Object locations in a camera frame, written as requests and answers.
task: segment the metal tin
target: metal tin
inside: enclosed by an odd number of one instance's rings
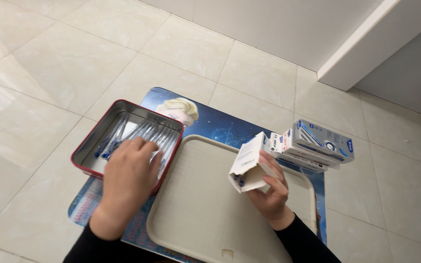
[[[143,108],[139,105],[131,103],[126,100],[117,100],[115,101],[108,111],[103,115],[97,125],[91,130],[87,137],[82,141],[82,143],[77,147],[71,156],[71,161],[77,168],[81,169],[85,174],[93,176],[98,179],[103,179],[103,171],[107,160],[103,158],[95,158],[94,154],[97,151],[98,146],[104,141],[104,139],[110,134],[114,129],[116,124],[121,120],[122,113],[129,112],[129,120],[126,123],[124,128],[123,135],[128,134],[134,127],[136,127],[142,120],[149,119],[156,122],[159,128],[168,127],[170,130],[175,130],[176,132],[173,135],[170,135],[170,138],[173,141],[174,147],[172,149],[172,154],[167,162],[164,164],[165,169],[160,178],[157,180],[157,184],[152,190],[152,194],[155,194],[160,185],[165,178],[165,173],[168,170],[168,167],[173,159],[173,156],[180,144],[182,134],[184,131],[183,124],[172,118],[163,116],[157,112],[150,111],[146,108]]]

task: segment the hand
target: hand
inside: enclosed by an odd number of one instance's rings
[[[162,160],[158,147],[141,137],[124,141],[112,154],[103,175],[103,196],[90,219],[92,232],[101,239],[115,240],[149,197]]]
[[[269,190],[264,193],[259,189],[247,192],[249,199],[256,209],[265,217],[274,230],[287,228],[295,219],[285,202],[289,198],[289,187],[284,177],[284,172],[276,159],[269,153],[260,150],[259,162],[266,164],[278,176],[263,176],[263,180],[270,185]]]

